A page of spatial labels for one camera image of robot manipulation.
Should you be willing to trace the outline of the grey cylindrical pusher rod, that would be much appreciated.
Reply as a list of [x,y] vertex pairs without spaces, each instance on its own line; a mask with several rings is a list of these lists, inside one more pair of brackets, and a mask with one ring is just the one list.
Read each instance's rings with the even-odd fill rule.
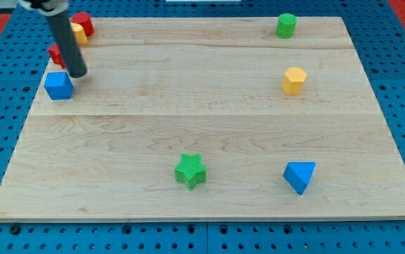
[[83,55],[75,38],[67,11],[46,16],[49,28],[64,60],[68,74],[72,78],[82,78],[87,74]]

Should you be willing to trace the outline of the white and black rod mount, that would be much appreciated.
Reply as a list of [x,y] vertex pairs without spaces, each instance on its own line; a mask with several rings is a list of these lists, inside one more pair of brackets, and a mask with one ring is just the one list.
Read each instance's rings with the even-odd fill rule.
[[23,8],[38,11],[43,16],[55,16],[68,10],[68,0],[18,0]]

